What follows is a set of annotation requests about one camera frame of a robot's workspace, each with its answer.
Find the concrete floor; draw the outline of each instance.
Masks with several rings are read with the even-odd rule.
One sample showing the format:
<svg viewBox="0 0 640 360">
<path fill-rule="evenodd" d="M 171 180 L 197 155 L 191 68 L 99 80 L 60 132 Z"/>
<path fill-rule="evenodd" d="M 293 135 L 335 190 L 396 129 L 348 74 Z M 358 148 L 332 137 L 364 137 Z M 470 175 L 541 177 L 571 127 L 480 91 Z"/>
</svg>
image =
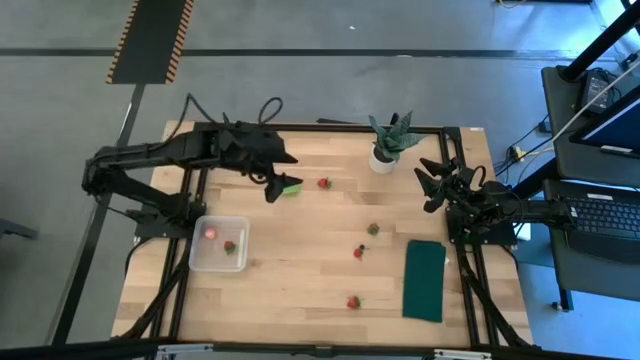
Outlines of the concrete floor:
<svg viewBox="0 0 640 360">
<path fill-rule="evenodd" d="M 0 48 L 113 47 L 129 7 L 125 0 L 4 0 Z M 490 0 L 199 0 L 187 47 L 577 53 L 599 34 L 599 21 L 610 22 L 620 9 L 617 0 L 592 6 L 532 3 L 513 10 Z M 637 39 L 630 38 L 616 56 L 634 51 L 629 44 Z M 40 231 L 35 241 L 11 236 L 0 241 L 1 348 L 49 339 L 93 207 L 80 188 L 83 162 L 101 145 L 115 142 L 133 91 L 104 83 L 110 61 L 0 57 L 0 216 Z M 237 119 L 255 118 L 262 103 L 278 95 L 285 101 L 281 121 L 325 117 L 364 123 L 368 114 L 384 118 L 413 109 L 417 124 L 485 127 L 497 161 L 546 114 L 540 69 L 556 64 L 490 58 L 183 58 L 173 85 L 146 87 L 130 143 L 157 141 L 166 120 L 179 115 L 188 91 L 214 116 L 226 111 Z M 523 145 L 540 139 L 533 135 Z M 510 182 L 519 172 L 513 171 Z M 148 181 L 151 173 L 135 175 Z M 122 199 L 112 204 L 130 206 Z M 109 337 L 133 229 L 131 221 L 108 215 L 71 342 Z M 640 342 L 640 304 L 577 294 L 574 312 L 557 313 L 548 306 L 557 298 L 553 270 L 523 265 L 520 275 L 536 344 L 640 357 L 633 346 Z"/>
</svg>

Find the computer screen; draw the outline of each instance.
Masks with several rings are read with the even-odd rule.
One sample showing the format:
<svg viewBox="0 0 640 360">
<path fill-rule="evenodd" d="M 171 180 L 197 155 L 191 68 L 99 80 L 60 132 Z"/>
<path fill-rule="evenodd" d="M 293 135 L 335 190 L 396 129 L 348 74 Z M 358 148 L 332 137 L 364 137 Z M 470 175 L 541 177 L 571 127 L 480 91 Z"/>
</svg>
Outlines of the computer screen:
<svg viewBox="0 0 640 360">
<path fill-rule="evenodd" d="M 593 119 L 579 142 L 640 151 L 640 86 Z"/>
</svg>

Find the wooden table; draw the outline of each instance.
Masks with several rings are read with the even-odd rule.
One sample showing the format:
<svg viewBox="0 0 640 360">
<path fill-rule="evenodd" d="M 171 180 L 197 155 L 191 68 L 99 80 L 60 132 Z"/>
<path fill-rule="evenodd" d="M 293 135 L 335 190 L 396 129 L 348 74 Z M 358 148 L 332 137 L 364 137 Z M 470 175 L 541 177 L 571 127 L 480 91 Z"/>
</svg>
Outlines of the wooden table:
<svg viewBox="0 0 640 360">
<path fill-rule="evenodd" d="M 173 129 L 169 122 L 165 136 Z M 185 122 L 181 132 L 190 131 Z M 484 165 L 493 178 L 485 133 L 462 128 L 470 167 Z M 391 174 L 369 169 L 373 133 L 280 132 L 296 165 L 276 171 L 304 179 L 302 192 L 264 201 L 263 186 L 247 177 L 215 169 L 208 176 L 208 214 L 239 215 L 251 224 L 247 267 L 240 273 L 191 272 L 179 339 L 247 343 L 380 346 L 469 345 L 455 249 L 447 239 L 443 208 L 422 210 L 413 168 L 425 157 L 441 160 L 438 139 L 427 135 L 405 151 Z M 450 153 L 454 154 L 450 144 Z M 178 192 L 183 171 L 157 168 L 152 186 Z M 328 176 L 330 190 L 316 181 Z M 197 176 L 192 189 L 195 190 Z M 377 236 L 367 234 L 370 223 Z M 402 317 L 405 252 L 410 239 L 440 241 L 450 262 L 444 273 L 442 323 Z M 131 260 L 113 334 L 121 334 L 142 314 L 158 290 L 167 239 L 137 250 Z M 356 260 L 353 250 L 370 250 Z M 518 334 L 531 341 L 529 323 L 512 258 L 501 248 L 484 246 L 491 295 Z M 346 308 L 347 298 L 363 299 L 361 310 Z M 475 299 L 481 340 L 487 342 L 481 304 Z M 165 308 L 162 334 L 168 332 L 173 300 Z"/>
</svg>

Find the green towel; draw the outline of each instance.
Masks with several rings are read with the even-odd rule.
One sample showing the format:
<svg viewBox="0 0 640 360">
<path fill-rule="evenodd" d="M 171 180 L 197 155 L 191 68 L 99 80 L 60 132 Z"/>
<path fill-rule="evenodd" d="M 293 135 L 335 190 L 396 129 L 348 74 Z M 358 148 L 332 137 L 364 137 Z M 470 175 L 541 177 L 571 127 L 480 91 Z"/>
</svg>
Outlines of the green towel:
<svg viewBox="0 0 640 360">
<path fill-rule="evenodd" d="M 404 268 L 402 316 L 442 322 L 446 249 L 439 242 L 409 241 Z"/>
</svg>

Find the floor mat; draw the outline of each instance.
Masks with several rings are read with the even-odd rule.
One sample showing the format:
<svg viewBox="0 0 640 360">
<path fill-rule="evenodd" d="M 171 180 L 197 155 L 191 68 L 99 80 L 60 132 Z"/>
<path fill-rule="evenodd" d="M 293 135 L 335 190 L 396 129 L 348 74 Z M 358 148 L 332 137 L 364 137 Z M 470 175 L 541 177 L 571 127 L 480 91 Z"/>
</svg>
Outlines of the floor mat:
<svg viewBox="0 0 640 360">
<path fill-rule="evenodd" d="M 193 0 L 135 0 L 107 83 L 172 83 L 192 11 Z"/>
</svg>

